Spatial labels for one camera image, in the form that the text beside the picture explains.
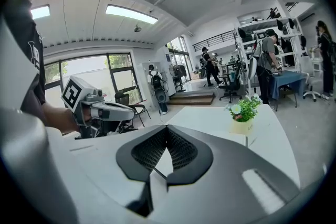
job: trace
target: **wooden platform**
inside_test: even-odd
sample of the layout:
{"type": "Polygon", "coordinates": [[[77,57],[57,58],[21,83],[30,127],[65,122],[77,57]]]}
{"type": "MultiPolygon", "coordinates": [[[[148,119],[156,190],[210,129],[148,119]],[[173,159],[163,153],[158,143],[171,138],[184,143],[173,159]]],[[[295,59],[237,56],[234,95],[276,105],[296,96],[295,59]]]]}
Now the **wooden platform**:
{"type": "Polygon", "coordinates": [[[168,104],[175,105],[210,105],[215,93],[209,92],[180,92],[170,97],[168,104]]]}

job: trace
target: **chair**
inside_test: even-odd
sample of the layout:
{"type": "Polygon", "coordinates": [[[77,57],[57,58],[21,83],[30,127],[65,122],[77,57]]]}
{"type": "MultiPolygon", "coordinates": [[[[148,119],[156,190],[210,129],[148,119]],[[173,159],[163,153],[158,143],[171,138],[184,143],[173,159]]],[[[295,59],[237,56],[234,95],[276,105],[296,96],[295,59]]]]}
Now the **chair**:
{"type": "Polygon", "coordinates": [[[241,62],[237,63],[234,81],[231,81],[230,74],[223,74],[223,82],[224,82],[225,85],[223,85],[223,86],[219,85],[218,87],[220,89],[225,89],[226,91],[228,91],[228,93],[224,93],[224,95],[222,97],[220,97],[219,100],[221,100],[224,97],[230,97],[229,103],[231,104],[232,96],[239,97],[239,99],[242,98],[241,95],[237,94],[237,91],[240,88],[239,72],[240,72],[241,67],[242,67],[242,63],[241,62]]]}
{"type": "Polygon", "coordinates": [[[319,72],[319,76],[315,78],[314,75],[314,66],[312,60],[309,56],[302,56],[301,57],[301,72],[307,75],[306,78],[306,85],[309,87],[309,91],[305,91],[303,94],[303,99],[306,98],[307,95],[311,94],[313,96],[314,102],[316,102],[316,95],[321,97],[319,92],[313,91],[313,85],[316,83],[323,82],[321,79],[322,72],[319,72]]]}
{"type": "Polygon", "coordinates": [[[148,117],[151,119],[151,116],[149,116],[148,110],[146,109],[146,107],[143,104],[129,105],[130,95],[128,93],[124,94],[122,91],[119,91],[114,95],[114,98],[115,98],[116,103],[123,104],[123,105],[126,105],[126,106],[134,109],[135,110],[135,116],[139,116],[139,119],[140,119],[140,121],[141,121],[141,123],[144,127],[145,127],[145,125],[142,122],[140,114],[144,113],[144,112],[147,112],[148,117]]]}

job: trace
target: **white pot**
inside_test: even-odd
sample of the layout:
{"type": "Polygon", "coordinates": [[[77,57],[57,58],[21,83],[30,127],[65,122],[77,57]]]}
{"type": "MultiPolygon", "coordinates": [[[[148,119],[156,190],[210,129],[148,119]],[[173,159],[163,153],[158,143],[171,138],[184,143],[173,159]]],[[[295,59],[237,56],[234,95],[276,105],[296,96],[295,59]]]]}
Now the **white pot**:
{"type": "Polygon", "coordinates": [[[252,122],[253,122],[253,119],[249,119],[247,122],[238,122],[232,119],[230,132],[236,133],[236,134],[248,135],[253,126],[252,122]]]}

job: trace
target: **fluorescent light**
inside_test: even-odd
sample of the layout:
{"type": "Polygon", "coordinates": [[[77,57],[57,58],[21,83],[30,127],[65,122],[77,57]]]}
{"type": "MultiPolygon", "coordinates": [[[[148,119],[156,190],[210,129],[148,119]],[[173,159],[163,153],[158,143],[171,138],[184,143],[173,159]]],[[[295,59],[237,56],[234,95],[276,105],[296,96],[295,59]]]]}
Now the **fluorescent light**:
{"type": "Polygon", "coordinates": [[[106,14],[111,15],[118,15],[123,17],[128,17],[136,20],[141,20],[143,22],[149,23],[149,24],[155,24],[157,22],[157,19],[147,15],[142,12],[138,12],[137,10],[125,8],[125,7],[119,7],[114,5],[108,5],[106,8],[106,14]]]}
{"type": "Polygon", "coordinates": [[[39,8],[33,8],[30,12],[32,13],[33,19],[50,16],[49,5],[39,8]]]}

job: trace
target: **robotic arm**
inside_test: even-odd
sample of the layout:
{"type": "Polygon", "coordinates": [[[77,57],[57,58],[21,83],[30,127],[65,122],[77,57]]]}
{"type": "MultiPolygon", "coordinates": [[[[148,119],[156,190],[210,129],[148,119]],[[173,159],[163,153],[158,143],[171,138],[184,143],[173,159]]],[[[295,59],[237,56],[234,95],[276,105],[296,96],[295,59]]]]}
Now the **robotic arm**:
{"type": "Polygon", "coordinates": [[[115,132],[121,121],[135,117],[132,108],[105,101],[102,90],[75,76],[70,76],[61,98],[74,114],[80,128],[80,138],[106,136],[109,132],[115,132]],[[92,118],[88,122],[83,120],[84,107],[89,107],[91,111],[92,118]]]}

